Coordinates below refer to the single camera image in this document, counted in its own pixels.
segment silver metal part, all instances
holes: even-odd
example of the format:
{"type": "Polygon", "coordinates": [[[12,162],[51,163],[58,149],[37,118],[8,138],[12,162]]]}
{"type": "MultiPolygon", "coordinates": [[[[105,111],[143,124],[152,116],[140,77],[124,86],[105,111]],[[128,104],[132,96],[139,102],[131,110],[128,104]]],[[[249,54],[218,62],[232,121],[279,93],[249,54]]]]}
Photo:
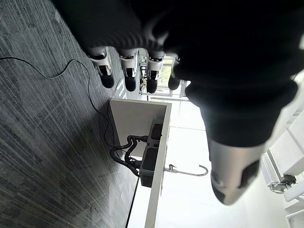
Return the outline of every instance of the silver metal part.
{"type": "Polygon", "coordinates": [[[109,47],[105,47],[103,50],[100,50],[99,54],[100,55],[97,57],[90,57],[91,61],[93,62],[93,65],[97,69],[100,76],[103,76],[99,68],[101,66],[104,66],[106,68],[107,75],[111,75],[112,61],[111,61],[111,56],[109,54],[109,47]]]}
{"type": "Polygon", "coordinates": [[[205,170],[204,173],[202,173],[202,174],[195,174],[195,173],[191,173],[191,172],[178,171],[178,170],[174,169],[176,167],[174,165],[172,165],[172,164],[169,165],[169,168],[164,168],[163,170],[167,171],[167,172],[181,173],[181,174],[186,174],[186,175],[196,176],[196,177],[206,176],[208,174],[208,169],[205,166],[203,166],[203,165],[199,165],[199,166],[205,170]]]}
{"type": "Polygon", "coordinates": [[[257,176],[264,145],[234,147],[210,140],[211,184],[218,200],[234,203],[257,176]]]}
{"type": "Polygon", "coordinates": [[[125,77],[135,77],[137,72],[138,49],[120,50],[120,64],[125,77]]]}

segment white cabinet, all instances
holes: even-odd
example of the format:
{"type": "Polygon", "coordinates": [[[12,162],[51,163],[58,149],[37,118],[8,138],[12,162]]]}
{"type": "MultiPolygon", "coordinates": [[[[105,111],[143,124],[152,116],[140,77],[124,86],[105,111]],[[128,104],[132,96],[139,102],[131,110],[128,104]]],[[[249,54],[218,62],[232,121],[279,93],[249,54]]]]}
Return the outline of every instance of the white cabinet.
{"type": "Polygon", "coordinates": [[[304,112],[300,113],[288,130],[300,149],[304,152],[304,112]]]}
{"type": "Polygon", "coordinates": [[[304,153],[288,131],[270,148],[281,174],[299,175],[304,171],[304,153]]]}

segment black device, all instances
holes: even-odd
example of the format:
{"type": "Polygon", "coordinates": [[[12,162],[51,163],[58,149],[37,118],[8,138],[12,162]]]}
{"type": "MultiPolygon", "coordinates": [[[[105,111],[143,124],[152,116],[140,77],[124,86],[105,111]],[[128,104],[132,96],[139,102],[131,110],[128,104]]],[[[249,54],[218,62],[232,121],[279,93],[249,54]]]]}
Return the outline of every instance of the black device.
{"type": "MultiPolygon", "coordinates": [[[[299,49],[304,2],[53,0],[105,87],[113,86],[108,46],[123,61],[134,89],[137,48],[149,53],[147,90],[155,92],[165,53],[179,64],[174,79],[191,81],[209,142],[211,183],[224,204],[235,202],[257,175],[264,144],[282,107],[294,98],[292,76],[304,67],[299,49]]],[[[170,84],[175,88],[177,82],[170,84]]]]}

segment power cord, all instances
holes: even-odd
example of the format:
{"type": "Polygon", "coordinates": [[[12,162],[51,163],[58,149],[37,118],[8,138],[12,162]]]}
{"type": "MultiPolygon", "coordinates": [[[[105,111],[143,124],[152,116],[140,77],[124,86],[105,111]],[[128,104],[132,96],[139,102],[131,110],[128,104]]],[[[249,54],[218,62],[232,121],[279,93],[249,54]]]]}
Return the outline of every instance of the power cord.
{"type": "Polygon", "coordinates": [[[111,147],[111,148],[113,148],[113,149],[117,149],[117,150],[122,150],[122,149],[120,149],[120,148],[118,148],[118,147],[115,147],[115,143],[114,143],[114,142],[115,142],[115,138],[114,138],[114,127],[113,127],[113,124],[112,124],[112,122],[111,122],[111,120],[110,120],[110,116],[109,116],[109,106],[110,106],[110,101],[111,101],[111,99],[114,97],[114,95],[115,95],[115,93],[116,93],[116,90],[117,90],[118,85],[120,84],[120,82],[123,80],[124,77],[122,77],[122,78],[119,80],[119,82],[118,82],[117,85],[116,85],[114,94],[112,95],[112,97],[111,97],[111,98],[109,99],[109,101],[108,101],[108,106],[107,106],[107,115],[108,115],[108,119],[107,119],[107,118],[105,117],[105,115],[104,115],[102,112],[100,112],[100,111],[94,106],[94,104],[93,104],[93,102],[92,102],[92,98],[91,98],[91,95],[90,95],[90,78],[91,78],[91,77],[90,77],[90,73],[89,73],[87,67],[86,67],[82,62],[80,62],[79,60],[77,60],[77,59],[72,59],[72,60],[70,60],[70,61],[68,62],[68,64],[66,65],[66,67],[63,69],[63,71],[62,71],[61,73],[59,73],[57,76],[55,76],[55,77],[47,77],[47,76],[45,76],[43,73],[41,73],[36,67],[34,67],[30,62],[28,62],[28,61],[26,61],[26,60],[24,60],[24,59],[17,58],[17,57],[1,57],[1,58],[0,58],[0,60],[5,60],[5,59],[14,59],[14,60],[18,60],[18,61],[24,62],[24,63],[30,65],[34,70],[36,70],[36,71],[37,71],[41,76],[43,76],[45,79],[49,79],[49,80],[56,79],[56,78],[62,76],[62,75],[66,72],[66,70],[67,70],[67,68],[70,66],[70,64],[73,63],[73,62],[77,62],[77,63],[79,63],[81,66],[83,66],[83,67],[85,68],[85,70],[86,70],[86,72],[87,72],[87,75],[88,75],[88,78],[89,78],[89,80],[88,80],[88,85],[87,85],[87,91],[88,91],[90,103],[91,103],[92,107],[93,107],[93,108],[94,108],[94,109],[95,109],[95,110],[96,110],[96,111],[97,111],[97,112],[98,112],[98,113],[107,121],[107,126],[106,126],[105,131],[104,131],[104,141],[105,141],[105,143],[106,143],[109,147],[111,147]],[[106,137],[105,137],[106,131],[107,131],[108,127],[109,127],[109,124],[111,124],[111,127],[112,127],[113,145],[111,145],[110,143],[108,143],[107,140],[106,140],[106,137]]]}

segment black cable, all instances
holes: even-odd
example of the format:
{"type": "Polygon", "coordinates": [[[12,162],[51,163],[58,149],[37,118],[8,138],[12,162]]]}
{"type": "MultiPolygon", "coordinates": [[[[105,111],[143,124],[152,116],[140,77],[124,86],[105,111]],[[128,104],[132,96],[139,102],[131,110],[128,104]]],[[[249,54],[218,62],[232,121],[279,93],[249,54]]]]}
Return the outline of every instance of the black cable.
{"type": "Polygon", "coordinates": [[[26,61],[26,60],[24,60],[24,59],[16,58],[16,57],[2,57],[2,58],[0,58],[0,60],[4,60],[4,59],[15,59],[15,60],[19,60],[19,61],[21,61],[21,62],[27,63],[27,64],[29,64],[32,68],[34,68],[34,70],[36,70],[41,76],[43,76],[44,78],[49,79],[49,80],[55,79],[55,78],[58,78],[58,77],[62,76],[62,75],[65,73],[65,71],[67,70],[68,66],[69,66],[72,62],[74,62],[74,61],[76,61],[76,62],[78,62],[79,64],[81,64],[81,65],[87,70],[86,66],[83,65],[82,62],[78,61],[77,59],[72,59],[72,60],[70,60],[70,61],[68,62],[68,64],[67,64],[66,67],[63,69],[63,71],[62,71],[61,73],[59,73],[59,75],[57,75],[57,76],[55,76],[55,77],[47,77],[47,76],[45,76],[43,73],[41,73],[36,67],[34,67],[32,64],[30,64],[28,61],[26,61]]]}
{"type": "MultiPolygon", "coordinates": [[[[116,148],[116,149],[119,149],[119,148],[117,148],[117,147],[115,147],[114,145],[112,146],[111,144],[109,144],[108,142],[107,142],[107,140],[106,140],[106,138],[105,138],[105,135],[106,135],[106,131],[107,131],[107,129],[108,129],[108,126],[109,126],[109,121],[110,121],[110,119],[108,120],[107,118],[106,118],[106,116],[105,115],[103,115],[102,114],[102,112],[100,112],[95,106],[94,106],[94,104],[93,104],[93,102],[92,102],[92,98],[91,98],[91,95],[90,95],[90,73],[89,73],[89,70],[87,69],[87,67],[82,63],[82,62],[80,62],[80,61],[78,61],[77,59],[72,59],[72,60],[70,60],[69,62],[68,62],[68,64],[66,65],[66,67],[63,69],[63,71],[62,72],[60,72],[57,76],[55,76],[55,77],[47,77],[47,76],[45,76],[43,73],[41,73],[36,67],[34,67],[30,62],[28,62],[28,61],[26,61],[26,60],[24,60],[24,59],[21,59],[21,58],[17,58],[17,57],[0,57],[0,60],[5,60],[5,59],[14,59],[14,60],[18,60],[18,61],[21,61],[21,62],[24,62],[24,63],[26,63],[26,64],[28,64],[28,65],[30,65],[34,70],[36,70],[41,76],[43,76],[45,79],[49,79],[49,80],[52,80],[52,79],[55,79],[55,78],[58,78],[58,77],[60,77],[60,76],[62,76],[65,72],[66,72],[66,70],[67,70],[67,68],[69,67],[69,65],[72,63],[72,62],[77,62],[77,63],[79,63],[80,65],[82,65],[84,68],[85,68],[85,70],[86,70],[86,72],[87,72],[87,75],[88,75],[88,87],[87,87],[87,90],[88,90],[88,96],[89,96],[89,100],[90,100],[90,103],[91,103],[91,105],[92,105],[92,107],[107,121],[107,127],[105,128],[105,131],[104,131],[104,141],[105,141],[105,143],[108,145],[108,146],[110,146],[110,147],[112,147],[112,148],[116,148]]],[[[119,82],[117,83],[117,86],[116,86],[116,89],[117,89],[117,87],[118,87],[118,85],[119,85],[119,83],[121,82],[121,80],[123,79],[123,77],[119,80],[119,82]]],[[[114,92],[114,94],[112,95],[112,97],[110,98],[110,100],[114,97],[114,95],[115,95],[115,93],[116,93],[116,89],[115,89],[115,92],[114,92]]],[[[111,123],[111,126],[112,126],[112,130],[113,130],[113,143],[114,143],[114,128],[113,128],[113,125],[112,125],[112,123],[111,123]]]]}

